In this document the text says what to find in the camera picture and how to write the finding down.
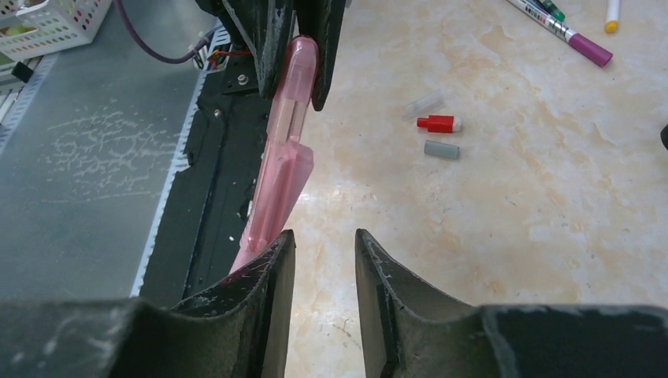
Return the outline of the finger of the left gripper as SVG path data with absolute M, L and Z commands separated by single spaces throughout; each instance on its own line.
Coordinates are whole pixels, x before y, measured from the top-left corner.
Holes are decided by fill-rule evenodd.
M 295 1 L 255 1 L 251 7 L 258 89 L 272 98 L 280 81 L 288 42 L 293 36 Z
M 315 111 L 324 109 L 332 86 L 346 4 L 345 0 L 295 1 L 299 33 L 310 37 L 318 47 L 318 69 L 312 93 Z

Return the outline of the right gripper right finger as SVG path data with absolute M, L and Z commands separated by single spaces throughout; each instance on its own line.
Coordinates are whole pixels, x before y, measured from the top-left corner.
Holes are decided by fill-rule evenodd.
M 655 306 L 471 306 L 398 263 L 365 229 L 356 288 L 368 377 L 664 377 Z

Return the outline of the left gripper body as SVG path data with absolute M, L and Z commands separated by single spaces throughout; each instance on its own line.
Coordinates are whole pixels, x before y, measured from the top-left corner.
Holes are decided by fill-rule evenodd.
M 235 46 L 260 47 L 263 42 L 263 1 L 196 0 L 199 8 L 216 17 L 228 32 Z

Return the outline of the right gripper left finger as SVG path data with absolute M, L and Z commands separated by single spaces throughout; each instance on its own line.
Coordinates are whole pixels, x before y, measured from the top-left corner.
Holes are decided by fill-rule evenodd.
M 4 377 L 282 377 L 295 237 L 171 309 L 142 298 L 1 304 Z

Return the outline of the clear pen cap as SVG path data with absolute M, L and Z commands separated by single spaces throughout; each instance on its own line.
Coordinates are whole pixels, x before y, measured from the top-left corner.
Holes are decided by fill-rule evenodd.
M 406 105 L 403 110 L 403 119 L 409 120 L 423 114 L 430 114 L 435 110 L 441 109 L 443 105 L 443 92 L 436 90 Z

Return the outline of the pink highlighter pen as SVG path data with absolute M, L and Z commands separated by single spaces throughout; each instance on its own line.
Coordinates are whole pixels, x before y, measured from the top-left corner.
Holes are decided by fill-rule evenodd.
M 290 41 L 269 113 L 250 216 L 231 273 L 255 259 L 282 232 L 313 171 L 314 153 L 300 138 L 317 68 L 315 41 L 304 35 Z

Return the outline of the red marker cap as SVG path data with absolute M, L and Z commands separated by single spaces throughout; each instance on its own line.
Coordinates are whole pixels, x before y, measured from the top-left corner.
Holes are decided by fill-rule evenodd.
M 462 120 L 451 115 L 429 115 L 416 119 L 416 126 L 431 133 L 456 133 L 462 130 Z

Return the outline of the grey marker cap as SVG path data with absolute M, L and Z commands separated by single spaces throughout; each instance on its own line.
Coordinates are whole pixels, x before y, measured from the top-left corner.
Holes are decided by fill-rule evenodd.
M 425 155 L 448 160 L 458 160 L 460 148 L 449 143 L 426 140 L 423 148 Z

